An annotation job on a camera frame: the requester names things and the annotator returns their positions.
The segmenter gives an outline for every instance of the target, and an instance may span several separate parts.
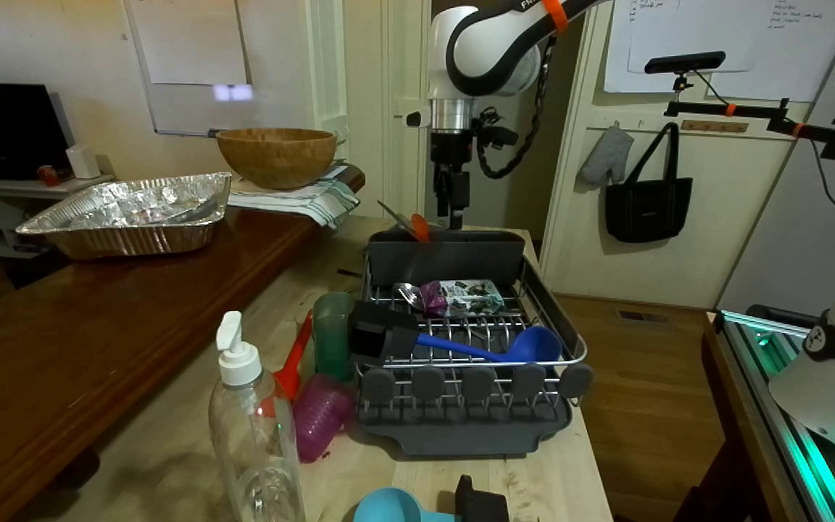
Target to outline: table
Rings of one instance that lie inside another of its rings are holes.
[[[768,394],[802,336],[806,328],[745,313],[709,318],[702,361],[725,448],[674,519],[835,519],[835,448]]]
[[[296,326],[323,291],[360,291],[364,239],[389,222],[347,219],[244,307],[244,336],[277,370]],[[142,410],[102,454],[102,470],[77,490],[61,519],[219,519],[225,503],[209,444],[206,406],[215,384],[206,351]],[[306,519],[347,519],[355,503],[386,486],[408,490],[422,507],[452,512],[457,476],[476,490],[508,496],[515,522],[612,519],[580,410],[526,460],[394,463],[386,448],[334,439],[323,460],[302,465]]]
[[[319,236],[302,215],[232,209],[196,254],[70,265],[0,300],[0,519],[103,444]]]

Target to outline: plastic water bottle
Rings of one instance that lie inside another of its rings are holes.
[[[219,384],[209,422],[223,486],[239,522],[303,522],[292,412],[239,323],[238,312],[223,313],[215,336]]]

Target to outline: counter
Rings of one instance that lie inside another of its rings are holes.
[[[360,291],[364,239],[381,228],[389,225],[347,219],[244,307],[244,336],[263,351],[265,370],[280,365],[296,326],[323,291]],[[102,449],[102,470],[61,519],[225,519],[209,444],[212,384],[215,349],[209,345]],[[526,460],[396,463],[389,448],[338,436],[328,457],[302,465],[306,519],[350,519],[364,494],[389,486],[408,490],[428,512],[452,512],[457,476],[471,476],[476,490],[505,494],[515,522],[612,519],[584,422],[576,406],[571,410],[571,426]]]

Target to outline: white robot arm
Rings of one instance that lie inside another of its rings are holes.
[[[438,215],[460,229],[468,207],[476,96],[525,94],[539,71],[539,45],[596,0],[508,0],[497,10],[452,7],[431,20],[428,128]]]

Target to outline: purple object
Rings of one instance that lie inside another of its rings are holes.
[[[315,376],[303,386],[292,410],[297,460],[315,463],[328,449],[334,436],[347,423],[350,412],[352,412],[350,391]]]

